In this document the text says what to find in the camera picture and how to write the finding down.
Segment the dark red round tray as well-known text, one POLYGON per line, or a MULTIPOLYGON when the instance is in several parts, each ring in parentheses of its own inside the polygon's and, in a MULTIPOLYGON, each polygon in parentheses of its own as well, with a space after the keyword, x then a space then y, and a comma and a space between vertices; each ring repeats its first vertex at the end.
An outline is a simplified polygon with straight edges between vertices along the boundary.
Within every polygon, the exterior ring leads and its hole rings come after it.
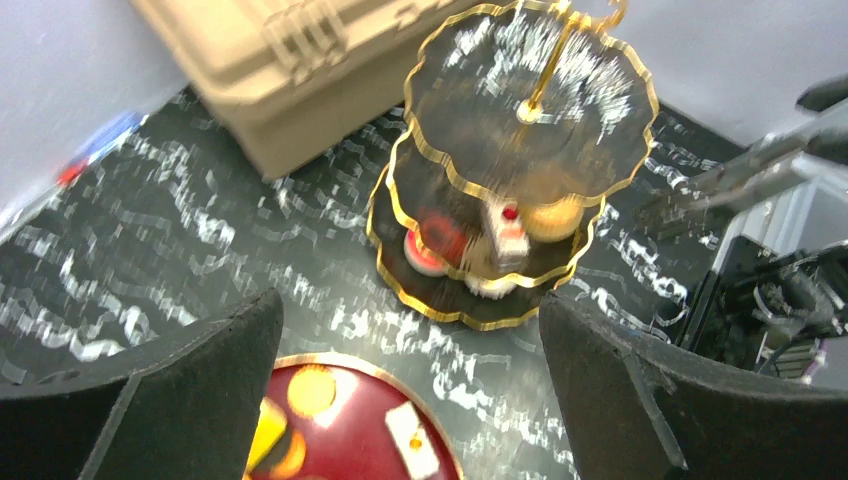
POLYGON ((385 425, 386 412, 407 401, 415 405, 440 460, 430 479, 464 476, 446 432, 421 398, 361 358, 337 352, 278 358, 265 397, 286 413, 287 432, 271 468, 248 476, 244 469, 246 479, 411 479, 385 425), (309 364, 328 367, 337 391, 329 409, 302 418, 289 408, 287 389, 292 375, 309 364))

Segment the three-tier glass cake stand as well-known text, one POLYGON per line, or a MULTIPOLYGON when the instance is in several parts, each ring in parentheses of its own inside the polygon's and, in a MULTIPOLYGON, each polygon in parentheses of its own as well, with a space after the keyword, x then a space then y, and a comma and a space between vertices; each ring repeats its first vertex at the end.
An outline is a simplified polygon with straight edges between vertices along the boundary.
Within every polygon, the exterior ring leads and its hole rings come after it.
POLYGON ((652 149, 659 102, 650 71, 615 38, 627 3, 605 16, 570 1, 480 4, 448 17, 420 45, 404 83, 406 131, 370 195, 367 235, 376 268, 405 306, 437 322, 487 331, 515 327, 567 283, 590 249, 608 198, 652 149), (529 238, 516 288, 474 295, 464 280, 415 272, 403 252, 416 212, 434 207, 483 236, 488 201, 585 208, 554 243, 529 238))

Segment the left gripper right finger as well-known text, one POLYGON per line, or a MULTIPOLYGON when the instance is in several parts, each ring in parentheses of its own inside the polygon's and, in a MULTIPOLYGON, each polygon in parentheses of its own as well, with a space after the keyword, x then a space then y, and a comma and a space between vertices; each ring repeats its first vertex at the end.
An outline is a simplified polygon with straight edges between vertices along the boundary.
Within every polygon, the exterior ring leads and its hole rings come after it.
POLYGON ((539 332, 583 479, 843 479, 847 394, 721 364, 548 293, 539 332))

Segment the small decorated white cake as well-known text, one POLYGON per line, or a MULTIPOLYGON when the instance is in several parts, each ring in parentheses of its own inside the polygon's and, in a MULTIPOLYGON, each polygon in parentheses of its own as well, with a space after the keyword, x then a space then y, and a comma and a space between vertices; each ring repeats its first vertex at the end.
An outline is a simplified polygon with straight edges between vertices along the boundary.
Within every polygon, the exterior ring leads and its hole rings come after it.
POLYGON ((440 460, 411 401, 388 410, 385 425, 412 480, 430 479, 438 473, 440 460))

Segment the white frosted donut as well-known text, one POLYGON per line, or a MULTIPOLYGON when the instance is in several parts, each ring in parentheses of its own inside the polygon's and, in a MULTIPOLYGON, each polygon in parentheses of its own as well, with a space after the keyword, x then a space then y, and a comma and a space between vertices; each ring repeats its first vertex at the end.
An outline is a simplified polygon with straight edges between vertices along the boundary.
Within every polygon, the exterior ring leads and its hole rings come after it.
POLYGON ((497 300, 511 293, 516 284, 502 279, 502 274, 492 265, 490 253, 490 242, 483 236, 474 237, 465 247, 460 268, 465 272, 464 283, 471 293, 497 300))

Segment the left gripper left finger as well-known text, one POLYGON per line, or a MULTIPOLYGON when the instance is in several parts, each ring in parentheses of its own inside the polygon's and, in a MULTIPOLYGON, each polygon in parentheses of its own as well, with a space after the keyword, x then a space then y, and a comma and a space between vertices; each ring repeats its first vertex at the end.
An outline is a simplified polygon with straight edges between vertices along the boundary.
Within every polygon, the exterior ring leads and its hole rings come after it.
POLYGON ((284 322, 268 289, 110 357, 1 388, 5 479, 238 479, 284 322))

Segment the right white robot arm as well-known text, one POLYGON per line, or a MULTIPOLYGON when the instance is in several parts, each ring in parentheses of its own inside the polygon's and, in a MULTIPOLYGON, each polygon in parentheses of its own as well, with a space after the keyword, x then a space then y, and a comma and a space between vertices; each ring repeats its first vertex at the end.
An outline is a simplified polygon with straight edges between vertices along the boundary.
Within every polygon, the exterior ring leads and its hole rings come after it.
POLYGON ((847 79, 808 87, 808 121, 634 210, 657 240, 721 239, 678 347, 813 383, 847 342, 847 79))

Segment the red sprinkled donut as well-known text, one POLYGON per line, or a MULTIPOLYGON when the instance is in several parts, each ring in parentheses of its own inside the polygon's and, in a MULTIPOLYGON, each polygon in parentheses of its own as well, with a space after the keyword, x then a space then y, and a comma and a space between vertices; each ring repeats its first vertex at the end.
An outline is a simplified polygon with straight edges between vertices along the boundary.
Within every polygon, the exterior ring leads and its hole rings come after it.
POLYGON ((420 208, 416 214, 417 226, 403 239, 407 263, 426 277, 464 280, 461 262, 472 238, 469 227, 434 207, 420 208))

